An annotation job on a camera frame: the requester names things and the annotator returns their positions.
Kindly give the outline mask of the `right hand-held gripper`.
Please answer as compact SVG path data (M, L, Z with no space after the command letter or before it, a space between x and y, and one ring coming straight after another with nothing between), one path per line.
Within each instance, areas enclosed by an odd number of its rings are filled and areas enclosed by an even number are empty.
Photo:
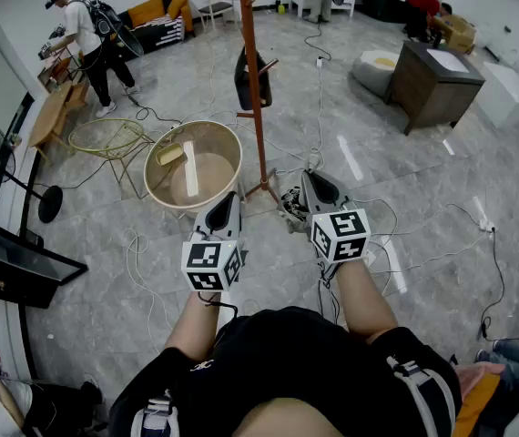
M319 171L304 170L301 185L309 211L308 236L318 255L329 264L362 259L371 228L365 210L348 198L348 189Z

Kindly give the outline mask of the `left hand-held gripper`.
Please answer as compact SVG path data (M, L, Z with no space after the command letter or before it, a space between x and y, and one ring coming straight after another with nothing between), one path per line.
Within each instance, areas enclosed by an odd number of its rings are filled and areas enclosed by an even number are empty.
M241 232L239 194L230 191L213 199L195 218L195 230L181 252L181 272L192 291L229 291L239 280L243 257L236 239Z

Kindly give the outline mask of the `brown wooden coat rack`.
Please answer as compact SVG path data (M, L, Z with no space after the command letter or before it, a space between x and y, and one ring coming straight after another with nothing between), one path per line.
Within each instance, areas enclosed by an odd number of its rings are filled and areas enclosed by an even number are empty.
M258 149L259 157L259 171L260 180L259 184L254 188L250 189L246 194L245 198L250 198L256 191L269 192L271 197L276 203L279 203L279 199L273 189L270 187L270 177L274 174L273 171L268 173L266 167L265 158L265 147L264 147L264 136L263 136L263 123L261 114L261 102L260 102L260 72L257 65L257 50L255 44L255 33L254 33L254 22L253 22L253 3L255 0L240 0L241 8L241 23L242 23L242 35L245 44L246 57L249 68L249 91L250 100L252 104L252 113L245 114L239 113L239 117L251 117L254 119L255 125L255 136Z

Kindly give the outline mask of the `person's right forearm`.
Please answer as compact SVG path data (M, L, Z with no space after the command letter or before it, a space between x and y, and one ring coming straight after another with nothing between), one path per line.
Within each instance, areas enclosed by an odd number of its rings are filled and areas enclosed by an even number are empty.
M336 279L346 326L351 334L371 344L398 326L390 305L378 291L361 259L342 263Z

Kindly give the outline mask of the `person's left forearm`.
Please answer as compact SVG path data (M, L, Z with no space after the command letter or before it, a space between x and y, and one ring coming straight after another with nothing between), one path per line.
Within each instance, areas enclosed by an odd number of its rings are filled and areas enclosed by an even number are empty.
M191 292L164 349L175 348L193 361L204 361L213 348L221 294Z

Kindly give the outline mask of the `round beige basket table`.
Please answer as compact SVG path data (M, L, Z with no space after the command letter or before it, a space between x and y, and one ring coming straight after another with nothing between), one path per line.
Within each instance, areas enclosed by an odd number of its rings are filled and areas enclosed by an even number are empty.
M161 167L156 154L171 143L180 143L184 156ZM158 204L194 217L213 199L238 188L241 164L242 146L229 127L192 121L172 128L152 146L143 179L148 195Z

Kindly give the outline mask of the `yellow block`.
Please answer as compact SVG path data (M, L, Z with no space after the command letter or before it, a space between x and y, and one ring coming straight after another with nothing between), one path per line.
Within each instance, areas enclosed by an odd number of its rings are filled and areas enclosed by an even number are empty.
M180 143L171 143L161 148L156 154L156 161L161 166L167 166L172 162L181 159L184 156L184 150Z

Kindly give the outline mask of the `egg-shaped beanbag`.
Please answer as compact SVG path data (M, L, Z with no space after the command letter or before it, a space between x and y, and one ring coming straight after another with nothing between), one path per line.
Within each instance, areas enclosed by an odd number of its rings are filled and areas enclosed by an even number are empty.
M399 55L384 50L363 51L353 62L351 73L365 88L384 97L397 66Z

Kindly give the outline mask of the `black hanging bag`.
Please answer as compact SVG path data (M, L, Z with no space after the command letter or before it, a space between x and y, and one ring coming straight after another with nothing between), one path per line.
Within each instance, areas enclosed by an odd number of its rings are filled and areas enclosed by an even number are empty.
M269 73L267 70L263 71L263 68L266 65L267 64L264 62L260 54L257 54L257 68L259 70L259 99L262 108L270 107L272 104ZM235 66L234 84L238 94L240 107L245 111L250 111L252 109L252 102L249 86L249 66L245 47L242 47Z

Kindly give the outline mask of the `dark wooden cabinet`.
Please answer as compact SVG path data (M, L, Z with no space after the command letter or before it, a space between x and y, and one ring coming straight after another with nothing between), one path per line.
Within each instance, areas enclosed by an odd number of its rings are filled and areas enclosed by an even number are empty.
M429 44L406 40L383 101L399 104L408 117L404 134L416 128L448 123L455 127L485 81L467 58L449 48L438 49L458 56L468 73L443 68L428 53Z

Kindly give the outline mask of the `person's black shirt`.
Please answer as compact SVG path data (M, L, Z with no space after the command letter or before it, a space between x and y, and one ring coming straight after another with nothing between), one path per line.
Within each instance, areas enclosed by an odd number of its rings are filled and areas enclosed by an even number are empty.
M180 437L231 437L253 408L274 399L309 404L345 437L427 437L410 387L415 372L428 375L422 397L439 437L450 437L460 383L409 329L367 343L312 310L262 310L228 323L202 361L163 350L118 396L108 433L130 437L137 413L166 395Z

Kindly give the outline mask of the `white paper sheet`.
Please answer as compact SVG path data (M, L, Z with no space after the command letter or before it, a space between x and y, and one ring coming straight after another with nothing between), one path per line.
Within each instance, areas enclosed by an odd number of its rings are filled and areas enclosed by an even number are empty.
M427 53L435 59L443 68L459 73L468 73L469 70L465 66L465 64L461 61L461 59L447 51L442 51L438 49L427 49Z

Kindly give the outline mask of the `striped black white blanket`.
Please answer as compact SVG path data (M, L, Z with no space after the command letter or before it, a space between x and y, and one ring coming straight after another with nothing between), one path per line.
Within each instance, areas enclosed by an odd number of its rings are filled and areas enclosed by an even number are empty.
M169 45L181 42L185 38L185 24L183 17L179 15L172 19L169 15L153 19L144 24L142 41L149 48Z

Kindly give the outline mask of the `dark curved counter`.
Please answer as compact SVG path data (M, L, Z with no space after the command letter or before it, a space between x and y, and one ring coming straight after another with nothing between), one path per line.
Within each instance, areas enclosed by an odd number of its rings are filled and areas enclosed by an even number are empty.
M404 23L406 19L406 0L361 0L359 10L379 21Z

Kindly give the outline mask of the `light wooden coffee table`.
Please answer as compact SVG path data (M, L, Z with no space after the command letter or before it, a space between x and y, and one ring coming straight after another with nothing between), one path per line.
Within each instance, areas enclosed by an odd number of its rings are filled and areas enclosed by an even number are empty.
M69 152L72 148L61 138L67 115L78 108L85 106L89 83L81 81L74 84L66 81L52 92L43 104L28 139L28 146L33 147L46 163L51 163L43 151L43 145L55 140Z

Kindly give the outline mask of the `white box cabinet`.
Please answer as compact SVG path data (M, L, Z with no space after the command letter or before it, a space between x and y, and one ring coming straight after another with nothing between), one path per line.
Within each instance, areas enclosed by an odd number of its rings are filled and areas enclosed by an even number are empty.
M519 122L519 75L511 68L484 62L485 79L475 100L490 122L507 128Z

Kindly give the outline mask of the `black and orange sofa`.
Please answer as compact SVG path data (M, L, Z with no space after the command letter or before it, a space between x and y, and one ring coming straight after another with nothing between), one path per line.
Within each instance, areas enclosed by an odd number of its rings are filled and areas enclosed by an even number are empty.
M167 9L168 9L168 5L170 4L170 1L171 0L163 0L165 12L166 12L165 15L168 15ZM191 8L190 8L189 0L188 0L188 3L182 8L182 11L181 11L180 15L183 17L183 21L184 21L184 24L185 24L185 36L188 36L188 35L194 36L195 33L194 33L194 26L193 26L193 21L192 21L192 14L191 14ZM141 26L136 27L136 28L132 28L131 27L131 21L130 21L130 18L128 16L127 11L118 14L118 16L121 19L123 25L125 25L126 27L128 27L132 31L132 33L134 34L136 39L143 46L145 54L153 52L153 51L156 51L156 50L159 50L161 47L163 47L163 46L155 47L155 48L147 47L146 44L142 41L143 36L141 35L141 33L143 32L143 26L144 25L141 25Z

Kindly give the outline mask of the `white wooden chair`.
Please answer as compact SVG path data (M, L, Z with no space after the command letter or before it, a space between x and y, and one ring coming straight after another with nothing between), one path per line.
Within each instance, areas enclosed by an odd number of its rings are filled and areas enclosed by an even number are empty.
M218 22L239 24L239 14L235 6L235 0L207 0L207 3L198 10L199 17L204 25L210 25L213 31L217 29Z

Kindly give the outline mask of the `cardboard box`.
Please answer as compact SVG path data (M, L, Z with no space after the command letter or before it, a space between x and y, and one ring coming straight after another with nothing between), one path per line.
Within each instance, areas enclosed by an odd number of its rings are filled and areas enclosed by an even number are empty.
M458 15L435 16L432 27L442 35L442 46L470 54L474 48L475 28Z

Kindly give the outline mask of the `person's leg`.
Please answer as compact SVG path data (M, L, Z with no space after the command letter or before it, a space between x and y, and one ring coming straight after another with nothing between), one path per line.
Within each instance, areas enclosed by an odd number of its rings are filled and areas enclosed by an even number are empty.
M278 398L254 407L232 437L343 437L331 422L308 403Z

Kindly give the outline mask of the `black glass-top cabinet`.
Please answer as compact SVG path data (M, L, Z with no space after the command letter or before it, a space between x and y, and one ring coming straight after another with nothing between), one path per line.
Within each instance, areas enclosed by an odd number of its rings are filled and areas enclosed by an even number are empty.
M86 264L0 227L0 300L46 309L58 287L87 271Z

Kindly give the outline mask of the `small wooden side table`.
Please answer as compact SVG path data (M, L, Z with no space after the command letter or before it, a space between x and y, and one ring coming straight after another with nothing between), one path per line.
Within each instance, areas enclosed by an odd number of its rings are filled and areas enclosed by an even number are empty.
M86 77L83 68L83 53L75 54L69 48L63 48L44 61L37 79L47 93L52 93L66 81L74 85L81 82Z

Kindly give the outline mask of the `orange cloth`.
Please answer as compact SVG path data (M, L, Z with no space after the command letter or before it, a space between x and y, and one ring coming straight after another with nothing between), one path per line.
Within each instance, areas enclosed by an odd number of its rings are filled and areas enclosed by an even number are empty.
M456 419L453 437L470 437L478 418L488 402L493 398L500 383L500 376L485 375L470 389L463 399L462 408Z

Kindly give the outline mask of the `black oval frame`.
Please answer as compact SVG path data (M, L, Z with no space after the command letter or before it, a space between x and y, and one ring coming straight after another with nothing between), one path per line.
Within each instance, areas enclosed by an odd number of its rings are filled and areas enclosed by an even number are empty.
M125 25L121 25L117 31L110 36L111 41L123 50L124 53L129 53L134 57L141 57L144 55L144 48L136 39L132 31Z

